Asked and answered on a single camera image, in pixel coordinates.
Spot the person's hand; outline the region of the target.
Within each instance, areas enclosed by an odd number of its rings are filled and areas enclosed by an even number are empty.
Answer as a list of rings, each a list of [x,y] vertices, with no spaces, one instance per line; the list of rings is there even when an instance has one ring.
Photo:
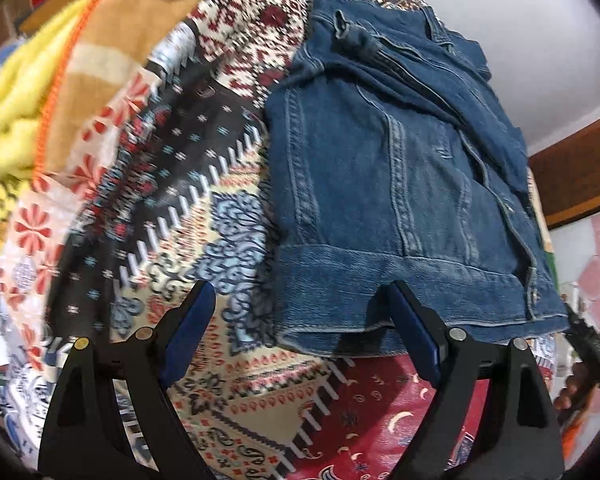
[[[565,387],[560,390],[554,400],[554,408],[560,426],[564,426],[574,412],[573,405],[580,406],[585,395],[591,390],[590,372],[585,362],[577,362],[567,377]]]

